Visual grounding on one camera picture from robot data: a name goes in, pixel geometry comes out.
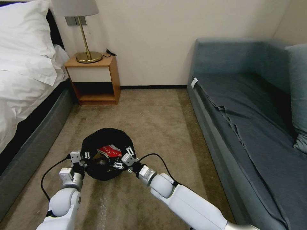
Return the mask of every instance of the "sofa armrest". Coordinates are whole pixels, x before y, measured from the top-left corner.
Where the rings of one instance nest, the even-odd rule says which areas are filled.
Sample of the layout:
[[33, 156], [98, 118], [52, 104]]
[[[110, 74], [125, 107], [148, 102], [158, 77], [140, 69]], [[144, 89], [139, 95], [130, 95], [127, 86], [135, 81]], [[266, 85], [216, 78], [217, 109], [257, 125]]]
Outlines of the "sofa armrest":
[[261, 74], [265, 43], [260, 40], [196, 40], [191, 77], [196, 74], [257, 73]]

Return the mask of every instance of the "brass lamp stand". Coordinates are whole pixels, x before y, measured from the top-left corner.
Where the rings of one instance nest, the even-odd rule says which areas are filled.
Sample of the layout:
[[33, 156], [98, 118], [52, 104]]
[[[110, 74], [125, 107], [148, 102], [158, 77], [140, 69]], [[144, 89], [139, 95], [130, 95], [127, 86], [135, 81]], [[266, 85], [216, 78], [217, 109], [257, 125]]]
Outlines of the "brass lamp stand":
[[83, 27], [82, 27], [82, 23], [81, 23], [80, 17], [78, 16], [77, 19], [78, 19], [78, 23], [79, 23], [80, 30], [81, 30], [81, 33], [82, 33], [84, 45], [85, 45], [85, 48], [86, 48], [85, 52], [77, 54], [77, 56], [76, 56], [77, 62], [92, 63], [92, 62], [100, 61], [102, 59], [102, 54], [99, 53], [99, 52], [91, 52], [91, 51], [89, 51], [89, 48], [87, 46], [87, 42], [86, 42], [86, 39], [85, 39], [85, 35], [84, 35], [84, 31], [83, 31]]

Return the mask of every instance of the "bed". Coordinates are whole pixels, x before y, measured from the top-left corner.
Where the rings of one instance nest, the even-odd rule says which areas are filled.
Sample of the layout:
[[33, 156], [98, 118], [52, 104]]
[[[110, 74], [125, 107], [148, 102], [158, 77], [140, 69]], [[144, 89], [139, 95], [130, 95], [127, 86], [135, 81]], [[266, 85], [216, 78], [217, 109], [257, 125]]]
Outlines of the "bed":
[[[7, 7], [14, 6], [7, 11], [13, 14], [19, 8], [18, 21], [23, 9], [33, 10], [36, 7], [50, 28], [45, 38], [43, 34], [31, 34], [33, 25], [28, 24], [25, 34], [17, 31], [18, 36], [10, 39], [9, 36], [15, 33], [14, 26], [0, 26], [0, 220], [49, 151], [73, 104], [67, 73], [63, 68], [68, 55], [46, 4], [43, 1], [0, 2], [0, 17], [5, 17]], [[28, 18], [27, 23], [32, 23], [34, 19]], [[1, 29], [8, 33], [3, 35]]]

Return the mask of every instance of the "gold lamp base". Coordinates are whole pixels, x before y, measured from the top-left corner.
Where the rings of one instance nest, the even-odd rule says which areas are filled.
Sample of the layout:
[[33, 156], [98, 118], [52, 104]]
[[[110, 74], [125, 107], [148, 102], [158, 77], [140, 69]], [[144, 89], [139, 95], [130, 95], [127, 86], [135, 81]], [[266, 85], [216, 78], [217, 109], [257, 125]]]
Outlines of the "gold lamp base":
[[99, 52], [83, 52], [83, 53], [78, 53], [76, 56], [77, 62], [81, 63], [93, 63], [93, 62], [98, 62], [102, 59], [102, 54]]

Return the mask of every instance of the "table lamp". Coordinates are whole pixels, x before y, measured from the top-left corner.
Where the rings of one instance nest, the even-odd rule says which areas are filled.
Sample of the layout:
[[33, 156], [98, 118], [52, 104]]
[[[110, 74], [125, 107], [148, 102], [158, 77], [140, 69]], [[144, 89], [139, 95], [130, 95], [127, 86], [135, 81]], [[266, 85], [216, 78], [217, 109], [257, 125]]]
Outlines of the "table lamp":
[[77, 17], [78, 19], [86, 51], [78, 53], [76, 55], [76, 60], [82, 63], [92, 63], [101, 60], [101, 53], [89, 51], [80, 20], [80, 16], [90, 16], [99, 13], [95, 0], [51, 0], [51, 2], [55, 15]]

